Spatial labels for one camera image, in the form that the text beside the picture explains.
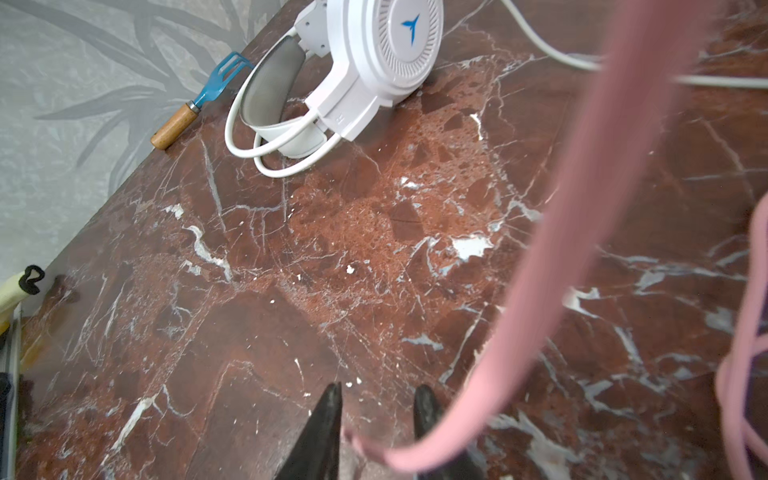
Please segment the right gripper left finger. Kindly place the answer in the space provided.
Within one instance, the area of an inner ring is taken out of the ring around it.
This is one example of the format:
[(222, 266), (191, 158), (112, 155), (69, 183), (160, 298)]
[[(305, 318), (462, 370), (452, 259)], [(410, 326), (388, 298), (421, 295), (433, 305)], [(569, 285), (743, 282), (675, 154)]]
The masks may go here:
[(341, 383), (331, 383), (323, 391), (292, 450), (274, 476), (276, 480), (338, 478), (342, 411)]

